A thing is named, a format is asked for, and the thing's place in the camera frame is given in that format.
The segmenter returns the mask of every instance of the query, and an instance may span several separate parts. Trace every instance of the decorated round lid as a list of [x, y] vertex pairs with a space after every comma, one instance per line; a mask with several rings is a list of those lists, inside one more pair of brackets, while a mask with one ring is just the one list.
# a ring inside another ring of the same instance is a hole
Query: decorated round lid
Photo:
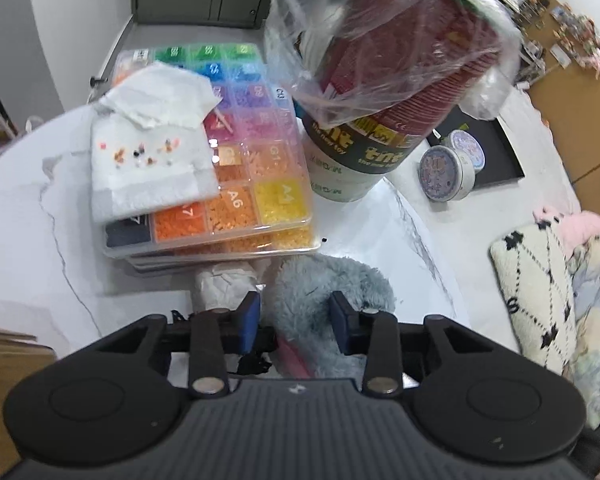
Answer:
[[458, 193], [462, 179], [458, 156], [446, 146], [429, 148], [420, 161], [418, 178], [430, 199], [451, 200]]
[[484, 151], [480, 143], [475, 140], [469, 132], [464, 130], [453, 130], [447, 137], [447, 145], [455, 150], [462, 150], [467, 155], [471, 163], [474, 165], [476, 173], [484, 168]]

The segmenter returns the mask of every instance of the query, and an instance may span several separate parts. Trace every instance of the plastic bag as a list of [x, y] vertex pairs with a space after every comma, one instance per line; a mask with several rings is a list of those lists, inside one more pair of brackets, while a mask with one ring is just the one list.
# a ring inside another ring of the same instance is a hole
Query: plastic bag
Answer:
[[496, 0], [271, 0], [265, 30], [272, 79], [321, 127], [408, 102], [425, 119], [411, 135], [462, 98], [466, 113], [494, 118], [520, 41]]

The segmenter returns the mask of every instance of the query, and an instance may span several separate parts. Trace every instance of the marble vein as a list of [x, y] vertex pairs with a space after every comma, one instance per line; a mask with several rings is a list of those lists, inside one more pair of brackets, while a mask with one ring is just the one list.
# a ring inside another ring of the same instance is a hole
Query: marble vein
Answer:
[[442, 279], [442, 275], [440, 274], [440, 271], [436, 267], [435, 262], [433, 261], [431, 255], [429, 254], [429, 251], [427, 251], [427, 247], [426, 247], [424, 241], [422, 240], [422, 238], [420, 237], [420, 233], [418, 232], [418, 229], [413, 221], [413, 218], [411, 218], [411, 215], [409, 215], [409, 213], [405, 209], [404, 204], [402, 203], [402, 200], [404, 200], [404, 198], [400, 195], [398, 190], [395, 189], [394, 185], [391, 182], [389, 182], [389, 185], [390, 185], [392, 193], [394, 194], [395, 200], [397, 202], [398, 211], [400, 212], [400, 219], [402, 220], [402, 224], [409, 230], [408, 238], [413, 242], [413, 249], [416, 252], [416, 254], [422, 259], [424, 264], [427, 266], [427, 269], [428, 269], [429, 273], [431, 274], [431, 277], [433, 278], [434, 282], [436, 282], [441, 287], [446, 298], [449, 300], [449, 305], [451, 306], [451, 309], [454, 312], [454, 319], [455, 319], [458, 316], [458, 313], [456, 312], [456, 305], [454, 303], [454, 298], [449, 293], [449, 291], [446, 289], [445, 283]]
[[38, 195], [38, 205], [40, 206], [40, 209], [42, 209], [42, 212], [51, 220], [51, 235], [54, 238], [54, 243], [56, 245], [56, 253], [58, 253], [58, 257], [60, 258], [60, 262], [62, 264], [62, 276], [64, 277], [66, 284], [69, 286], [69, 289], [71, 289], [71, 292], [73, 293], [75, 299], [78, 301], [78, 303], [80, 303], [82, 305], [82, 307], [85, 309], [85, 311], [91, 318], [91, 321], [93, 322], [93, 325], [98, 332], [98, 336], [102, 337], [102, 332], [100, 331], [100, 327], [96, 323], [96, 319], [95, 319], [95, 316], [93, 315], [93, 312], [91, 312], [91, 310], [89, 309], [87, 304], [84, 303], [84, 301], [80, 298], [80, 295], [78, 295], [78, 292], [75, 290], [74, 286], [72, 285], [71, 280], [69, 280], [69, 277], [66, 272], [66, 260], [64, 259], [64, 256], [62, 255], [62, 251], [60, 250], [60, 242], [58, 241], [58, 236], [56, 235], [56, 217], [48, 209], [46, 209], [43, 204], [43, 199], [44, 199], [45, 193], [48, 191], [48, 189], [51, 187], [51, 185], [55, 182], [54, 170], [55, 170], [56, 166], [58, 165], [58, 163], [62, 160], [62, 158], [64, 158], [67, 155], [68, 156], [80, 156], [80, 155], [86, 155], [88, 153], [89, 153], [89, 150], [81, 150], [78, 152], [61, 153], [61, 155], [56, 155], [56, 156], [47, 157], [47, 158], [42, 159], [42, 172], [45, 174], [48, 182], [45, 182], [44, 184], [42, 184], [42, 186], [40, 186], [40, 193]]

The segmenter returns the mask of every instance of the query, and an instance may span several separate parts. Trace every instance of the fluffy gray fur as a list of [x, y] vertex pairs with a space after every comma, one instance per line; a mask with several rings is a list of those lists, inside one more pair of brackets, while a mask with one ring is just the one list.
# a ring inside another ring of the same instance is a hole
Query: fluffy gray fur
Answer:
[[389, 281], [356, 260], [323, 254], [284, 258], [270, 272], [262, 298], [263, 321], [293, 343], [315, 377], [353, 378], [360, 384], [366, 358], [340, 353], [327, 300], [334, 290], [341, 290], [356, 310], [393, 312]]

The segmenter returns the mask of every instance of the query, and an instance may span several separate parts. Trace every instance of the gray floor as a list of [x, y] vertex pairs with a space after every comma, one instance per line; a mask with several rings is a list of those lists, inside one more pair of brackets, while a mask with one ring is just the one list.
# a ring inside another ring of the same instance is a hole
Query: gray floor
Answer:
[[[262, 29], [205, 27], [202, 25], [138, 25], [133, 24], [107, 63], [104, 77], [110, 78], [116, 57], [122, 50], [179, 46], [189, 43], [256, 43], [262, 50]], [[100, 85], [95, 98], [109, 89]]]

